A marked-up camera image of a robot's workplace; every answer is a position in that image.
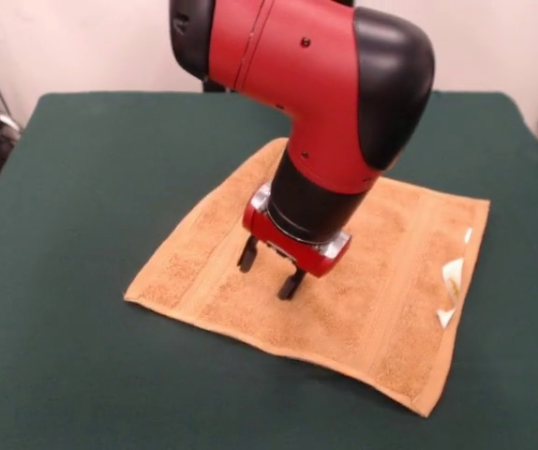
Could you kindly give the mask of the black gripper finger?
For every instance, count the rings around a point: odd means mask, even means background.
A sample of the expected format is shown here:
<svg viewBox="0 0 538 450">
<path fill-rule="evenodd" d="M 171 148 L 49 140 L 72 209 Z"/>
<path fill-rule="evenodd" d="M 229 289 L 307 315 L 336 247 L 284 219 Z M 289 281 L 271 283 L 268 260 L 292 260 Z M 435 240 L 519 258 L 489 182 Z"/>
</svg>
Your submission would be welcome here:
<svg viewBox="0 0 538 450">
<path fill-rule="evenodd" d="M 251 267 L 253 266 L 258 255 L 258 242 L 259 239 L 256 238 L 254 235 L 250 235 L 246 240 L 245 246 L 237 262 L 237 267 L 242 273 L 249 272 Z"/>
<path fill-rule="evenodd" d="M 292 300 L 306 276 L 306 271 L 295 266 L 293 274 L 288 276 L 277 293 L 279 300 Z"/>
</svg>

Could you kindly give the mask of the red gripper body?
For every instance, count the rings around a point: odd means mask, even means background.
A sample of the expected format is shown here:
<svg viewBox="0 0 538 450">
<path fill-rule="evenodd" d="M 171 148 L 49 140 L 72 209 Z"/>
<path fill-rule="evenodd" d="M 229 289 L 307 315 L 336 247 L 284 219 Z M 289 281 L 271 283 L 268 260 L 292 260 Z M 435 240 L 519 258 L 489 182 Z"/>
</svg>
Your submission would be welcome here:
<svg viewBox="0 0 538 450">
<path fill-rule="evenodd" d="M 308 244 L 292 238 L 270 219 L 268 205 L 271 184 L 263 183 L 246 205 L 242 218 L 243 227 L 282 257 L 305 270 L 315 278 L 329 273 L 339 263 L 351 244 L 351 235 L 340 231 L 324 244 Z"/>
</svg>

